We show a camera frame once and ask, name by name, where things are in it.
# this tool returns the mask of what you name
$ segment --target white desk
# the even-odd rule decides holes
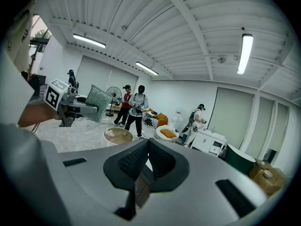
[[[194,138],[191,148],[195,147],[198,150],[218,157],[225,143],[227,143],[227,139],[223,135],[200,129]]]

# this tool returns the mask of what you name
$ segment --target standing fan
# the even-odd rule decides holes
[[[106,113],[106,116],[114,116],[112,112],[112,106],[113,106],[113,102],[115,101],[115,104],[118,102],[118,98],[122,96],[121,91],[119,88],[117,87],[110,87],[107,89],[106,92],[108,95],[112,96],[113,99],[111,101],[111,108],[110,108],[110,113]]]

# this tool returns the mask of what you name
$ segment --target green container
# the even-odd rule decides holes
[[[255,159],[231,145],[227,145],[225,161],[243,174],[248,175],[255,164]]]

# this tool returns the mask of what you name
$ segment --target fluorescent light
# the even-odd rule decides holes
[[[246,66],[248,64],[248,60],[251,54],[253,44],[253,36],[251,34],[244,33],[243,34],[243,46],[241,49],[240,61],[237,73],[244,74],[246,70]]]
[[[142,67],[143,69],[153,73],[154,75],[158,75],[158,73],[156,71],[153,71],[152,69],[150,69],[149,67],[146,67],[145,65],[141,64],[140,62],[136,62],[136,65]]]
[[[74,34],[73,37],[75,39],[83,40],[85,42],[93,43],[93,44],[95,44],[95,45],[97,45],[99,47],[105,48],[105,44],[104,43],[98,42],[96,40],[93,40],[93,39],[90,39],[90,38],[87,38],[87,37],[84,37],[84,36],[81,36],[81,35],[78,35],[78,34]]]

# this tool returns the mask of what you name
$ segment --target black pants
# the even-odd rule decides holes
[[[122,117],[122,124],[125,124],[126,123],[126,120],[127,120],[127,113],[128,111],[130,110],[130,108],[126,109],[126,108],[121,108],[118,115],[117,115],[117,118],[116,120],[114,121],[115,124],[118,124],[120,118]]]
[[[130,130],[130,125],[133,123],[133,122],[136,122],[136,129],[137,129],[137,134],[138,134],[138,137],[141,137],[141,131],[142,131],[142,116],[139,116],[139,117],[135,117],[135,116],[132,116],[132,115],[128,115],[128,119],[127,119],[127,125],[125,127],[126,130]]]

